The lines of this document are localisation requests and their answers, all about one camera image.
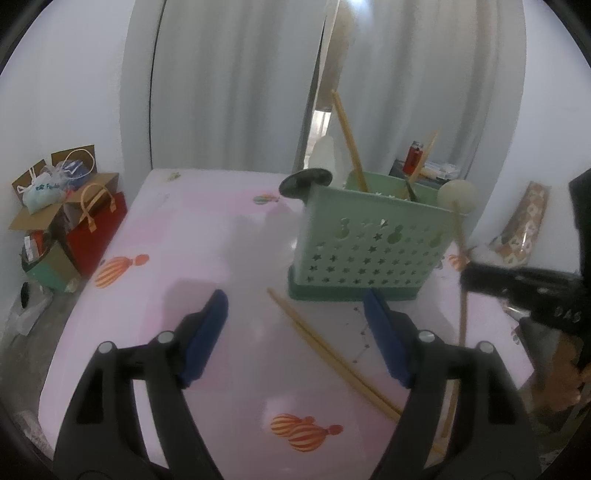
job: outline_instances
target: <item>green box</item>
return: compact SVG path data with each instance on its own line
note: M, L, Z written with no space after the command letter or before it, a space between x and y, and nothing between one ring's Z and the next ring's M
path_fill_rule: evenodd
M37 280L44 287L55 291L71 293L76 291L80 284L78 270L57 242L54 242L33 263L29 264L22 259L22 269L28 277Z
M414 185L418 202L393 198L404 180L365 173L369 191L349 175L345 189L314 184L289 273L297 300L362 300L368 288L387 300L412 300L453 239L453 212L437 190Z

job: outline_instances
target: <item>chopstick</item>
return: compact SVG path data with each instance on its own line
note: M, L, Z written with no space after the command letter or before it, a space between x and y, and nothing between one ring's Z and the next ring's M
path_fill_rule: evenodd
M349 153L351 154L351 162L353 163L353 169L355 171L355 176L357 177L359 190L361 190L362 192L368 192L368 184L365 181L365 175L363 175L363 166L361 165L359 152L357 151L357 146L355 145L353 132L351 130L351 126L349 125L349 120L347 119L347 114L345 113L343 102L341 102L340 100L339 92L333 90L332 97L333 103L335 105L336 114L339 117L340 127L343 130L345 142L347 143L347 148L349 149Z
M425 165L425 162L429 158L429 155L431 155L431 150L433 150L433 146L435 145L435 142L437 141L437 137L439 137L439 130L437 130L433 133L433 136L431 137L431 141L429 142L427 149L425 150L425 152L423 152L421 159L418 161L417 166L413 171L413 174L410 175L410 177L408 178L408 182L410 185L413 185L417 181L418 176L420 175L421 170L423 169L423 166ZM401 190L398 197L402 198L402 199L408 198L408 191L406 189Z
M399 422L402 409L394 405L376 387L374 387L357 370L349 365L347 360L340 356L286 301L272 288L267 289L269 296L293 321L294 328L300 336L310 345L320 357L328 363L355 391L363 395L376 408L381 410L388 418ZM433 452L445 455L445 451L439 445L433 445Z

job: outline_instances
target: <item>person's hand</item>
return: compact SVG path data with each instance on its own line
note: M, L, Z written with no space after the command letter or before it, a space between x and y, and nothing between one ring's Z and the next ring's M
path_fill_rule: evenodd
M581 402L579 388L583 383L591 381L591 364L581 372L573 365L576 358L577 351L573 343L566 335L561 335L544 389L534 398L538 406L549 407L558 412Z

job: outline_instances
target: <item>red bag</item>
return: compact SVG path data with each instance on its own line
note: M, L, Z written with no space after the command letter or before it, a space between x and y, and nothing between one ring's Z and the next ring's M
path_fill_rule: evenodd
M92 185L98 185L101 190L86 207L84 195ZM111 197L111 203L104 205L91 216L89 210L105 192ZM82 207L80 222L67 234L66 239L78 271L83 277L90 277L99 266L100 259L127 214L127 205L123 193L113 195L103 185L90 183L80 195L80 206Z

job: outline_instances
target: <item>blue gripper pad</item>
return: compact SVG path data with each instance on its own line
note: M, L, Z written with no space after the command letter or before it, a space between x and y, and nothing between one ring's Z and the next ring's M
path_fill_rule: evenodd
M408 315L390 310L378 290L368 290L363 311L390 375L405 388L411 388L414 374L410 362L418 329Z
M201 378L226 318L228 297L222 290L216 290L202 311L187 315L176 329L175 336L184 358L183 371L178 375L183 388Z

